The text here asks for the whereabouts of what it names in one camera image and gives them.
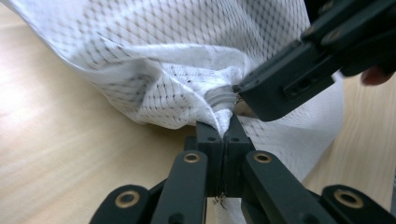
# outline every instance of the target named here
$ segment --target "cloth bag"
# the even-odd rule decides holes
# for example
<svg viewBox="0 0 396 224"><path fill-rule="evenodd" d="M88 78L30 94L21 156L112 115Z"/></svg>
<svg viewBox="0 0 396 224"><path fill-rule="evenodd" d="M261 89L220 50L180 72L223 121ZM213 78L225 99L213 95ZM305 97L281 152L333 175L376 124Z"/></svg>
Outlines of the cloth bag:
<svg viewBox="0 0 396 224"><path fill-rule="evenodd" d="M303 0L0 1L128 118L169 129L201 121L220 134L232 85L309 26ZM300 180L340 131L343 89L334 79L282 119L239 117L255 147ZM218 205L219 223L244 223L239 204Z"/></svg>

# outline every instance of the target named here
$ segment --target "wooden table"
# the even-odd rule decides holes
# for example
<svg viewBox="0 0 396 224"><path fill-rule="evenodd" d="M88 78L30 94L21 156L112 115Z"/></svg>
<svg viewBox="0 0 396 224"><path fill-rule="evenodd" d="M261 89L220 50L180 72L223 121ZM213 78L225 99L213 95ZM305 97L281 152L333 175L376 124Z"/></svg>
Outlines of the wooden table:
<svg viewBox="0 0 396 224"><path fill-rule="evenodd" d="M3 5L0 20L0 223L87 223L111 190L167 177L193 127L133 123ZM348 79L345 91L344 129L304 183L346 184L389 208L396 78Z"/></svg>

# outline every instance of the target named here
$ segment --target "white fabric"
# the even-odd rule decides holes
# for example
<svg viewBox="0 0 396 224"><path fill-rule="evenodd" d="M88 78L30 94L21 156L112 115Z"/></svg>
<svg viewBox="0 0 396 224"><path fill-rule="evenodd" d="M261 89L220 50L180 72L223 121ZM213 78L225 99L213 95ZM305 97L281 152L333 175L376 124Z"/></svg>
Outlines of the white fabric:
<svg viewBox="0 0 396 224"><path fill-rule="evenodd" d="M130 119L171 129L198 120L220 134L231 86L309 25L303 0L0 1ZM342 110L338 80L283 119L240 119L256 148L301 180L338 134ZM228 201L219 219L240 223L238 201Z"/></svg>

